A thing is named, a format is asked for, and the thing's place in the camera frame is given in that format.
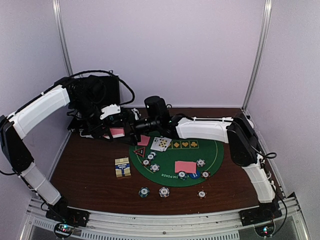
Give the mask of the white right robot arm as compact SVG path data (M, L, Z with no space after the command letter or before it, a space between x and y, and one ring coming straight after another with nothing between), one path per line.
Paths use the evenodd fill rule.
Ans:
M265 159L276 157L276 153L262 153L253 123L242 112L235 117L198 118L182 113L170 116L168 110L156 110L146 118L135 117L136 114L129 113L125 118L134 145L141 134L153 131L170 139L204 139L228 144L231 160L245 170L257 193L258 219L266 221L280 209L276 187L265 168Z

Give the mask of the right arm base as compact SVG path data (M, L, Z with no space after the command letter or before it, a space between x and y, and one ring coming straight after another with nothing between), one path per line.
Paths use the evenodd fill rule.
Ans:
M281 210L271 211L255 207L241 210L239 212L241 224L245 226L254 226L255 233L262 238L270 238L276 231L275 219L282 216Z

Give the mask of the blue round button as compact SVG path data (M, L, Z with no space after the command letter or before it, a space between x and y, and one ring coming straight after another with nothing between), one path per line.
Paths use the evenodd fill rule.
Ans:
M200 173L199 172L196 172L196 173L190 173L189 174L189 177L191 178L191 179L198 179L198 178L200 178L201 177L201 175L200 175Z

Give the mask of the pink playing card deck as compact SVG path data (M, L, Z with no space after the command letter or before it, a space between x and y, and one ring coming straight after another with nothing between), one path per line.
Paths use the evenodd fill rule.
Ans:
M115 139L125 136L125 129L123 127L110 127L108 132L103 135L105 139Z

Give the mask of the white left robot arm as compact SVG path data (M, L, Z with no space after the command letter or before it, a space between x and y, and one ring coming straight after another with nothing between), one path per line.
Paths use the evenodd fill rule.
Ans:
M61 222L69 221L72 211L64 205L66 201L60 192L38 169L24 139L41 125L48 135L44 146L54 142L46 119L65 106L81 115L88 134L93 138L110 134L106 125L110 81L118 81L118 77L108 71L103 76L95 76L89 71L87 77L81 77L79 73L63 77L15 112L0 117L0 148L12 168L6 175L21 178L49 207L53 207L53 215Z

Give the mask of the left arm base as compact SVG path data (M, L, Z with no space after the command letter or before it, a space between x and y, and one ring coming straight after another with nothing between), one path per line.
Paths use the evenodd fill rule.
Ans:
M47 219L56 221L53 227L53 233L60 239L69 238L78 227L86 227L89 221L90 213L85 210L67 208L66 216L48 210L45 214Z

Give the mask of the dealt card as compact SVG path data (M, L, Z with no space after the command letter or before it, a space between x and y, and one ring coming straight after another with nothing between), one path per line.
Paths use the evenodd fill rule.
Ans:
M138 146L143 146L146 147L149 145L150 142L150 136L146 136L146 135L141 135L140 136L140 141L137 143Z

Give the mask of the dark blue chip stack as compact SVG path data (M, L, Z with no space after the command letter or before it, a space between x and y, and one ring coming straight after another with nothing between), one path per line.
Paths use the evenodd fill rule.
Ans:
M141 198L146 198L149 194L150 194L150 190L148 187L142 187L138 192L138 195Z

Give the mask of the red triangular dealer marker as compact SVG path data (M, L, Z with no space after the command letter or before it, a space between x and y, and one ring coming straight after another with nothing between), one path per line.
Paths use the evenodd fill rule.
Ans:
M140 156L140 157L144 158L145 154L146 154L146 147L143 146L143 147L141 147L139 149L135 149L135 150L133 150L133 153L135 155L137 155L137 156Z

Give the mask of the blue white chip stack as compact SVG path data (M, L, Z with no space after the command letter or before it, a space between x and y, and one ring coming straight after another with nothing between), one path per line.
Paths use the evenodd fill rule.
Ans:
M167 198L170 195L170 189L168 187L161 187L158 193L161 198Z

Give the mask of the brown chip stack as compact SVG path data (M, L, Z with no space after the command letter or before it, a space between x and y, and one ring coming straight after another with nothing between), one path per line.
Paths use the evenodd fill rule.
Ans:
M207 193L206 193L204 190L199 190L199 191L197 192L197 196L198 196L200 199L204 199L204 198L206 198Z

